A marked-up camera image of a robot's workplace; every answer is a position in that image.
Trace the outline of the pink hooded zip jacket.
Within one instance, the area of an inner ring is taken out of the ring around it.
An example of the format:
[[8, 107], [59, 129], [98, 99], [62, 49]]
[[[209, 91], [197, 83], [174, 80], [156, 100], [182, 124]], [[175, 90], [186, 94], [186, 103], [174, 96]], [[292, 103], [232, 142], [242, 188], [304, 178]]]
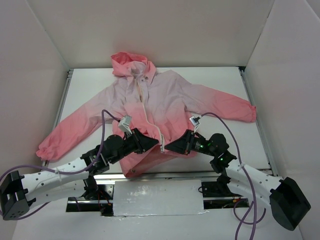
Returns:
[[111, 56], [116, 80], [62, 120], [39, 145], [36, 155], [56, 162], [95, 132], [103, 121], [123, 136], [117, 120], [132, 117], [130, 127], [157, 139], [142, 154], [131, 153], [119, 163], [127, 178], [136, 177], [178, 156], [165, 145], [192, 129], [192, 114], [211, 112], [226, 120], [253, 123], [256, 108], [245, 99], [201, 84], [192, 84], [175, 71], [158, 72], [145, 56], [118, 52]]

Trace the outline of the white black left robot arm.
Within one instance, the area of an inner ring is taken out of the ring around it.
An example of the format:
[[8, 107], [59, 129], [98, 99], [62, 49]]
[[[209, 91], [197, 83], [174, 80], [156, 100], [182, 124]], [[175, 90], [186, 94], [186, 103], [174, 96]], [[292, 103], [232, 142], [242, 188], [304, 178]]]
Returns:
[[96, 148], [54, 169], [21, 175], [6, 173], [0, 185], [0, 211], [3, 220], [26, 218], [30, 209], [63, 198], [91, 200], [100, 193], [94, 178], [109, 170], [111, 164], [131, 153], [142, 154], [155, 147], [157, 139], [134, 128], [130, 135], [113, 134], [103, 138]]

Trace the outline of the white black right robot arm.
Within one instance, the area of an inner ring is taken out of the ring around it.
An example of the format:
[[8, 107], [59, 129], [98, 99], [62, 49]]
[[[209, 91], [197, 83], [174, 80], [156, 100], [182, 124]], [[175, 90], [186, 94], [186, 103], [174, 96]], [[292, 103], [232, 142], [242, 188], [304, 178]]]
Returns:
[[311, 209], [309, 201], [295, 180], [290, 177], [271, 176], [240, 163], [237, 157], [229, 152], [229, 145], [221, 133], [205, 139], [188, 129], [164, 148], [181, 155], [197, 152], [213, 158], [210, 165], [219, 177], [216, 182], [202, 183], [204, 197], [236, 195], [257, 204], [264, 203], [271, 208], [275, 221], [289, 231], [295, 230]]

